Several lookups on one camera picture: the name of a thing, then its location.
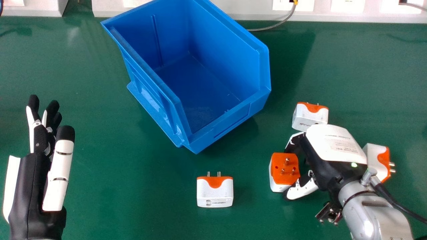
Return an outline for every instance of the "gray cable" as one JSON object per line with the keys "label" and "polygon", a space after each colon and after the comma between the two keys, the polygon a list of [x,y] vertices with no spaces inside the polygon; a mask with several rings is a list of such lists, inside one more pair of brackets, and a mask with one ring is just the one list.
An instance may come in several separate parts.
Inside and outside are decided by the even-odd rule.
{"label": "gray cable", "polygon": [[418,9],[421,9],[421,10],[427,12],[426,8],[423,8],[422,6],[418,6],[416,4],[412,4],[412,3],[399,3],[399,5],[414,7],[414,8],[418,8]]}
{"label": "gray cable", "polygon": [[282,25],[284,22],[288,21],[288,19],[290,19],[292,17],[293,13],[295,12],[295,7],[296,7],[296,5],[294,4],[292,6],[291,13],[289,13],[289,15],[285,19],[283,19],[282,21],[280,21],[280,22],[278,22],[278,23],[276,23],[274,25],[271,25],[271,26],[248,29],[248,31],[250,31],[250,32],[259,32],[259,31],[269,30],[269,29],[272,29],[272,28],[275,28],[277,26]]}

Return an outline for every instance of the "blue plastic bin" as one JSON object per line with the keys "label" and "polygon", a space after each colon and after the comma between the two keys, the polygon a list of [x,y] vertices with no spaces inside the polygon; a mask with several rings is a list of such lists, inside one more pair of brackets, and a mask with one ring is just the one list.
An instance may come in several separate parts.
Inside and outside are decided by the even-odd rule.
{"label": "blue plastic bin", "polygon": [[260,111],[268,48],[208,0],[154,0],[102,22],[127,88],[177,146],[199,153]]}

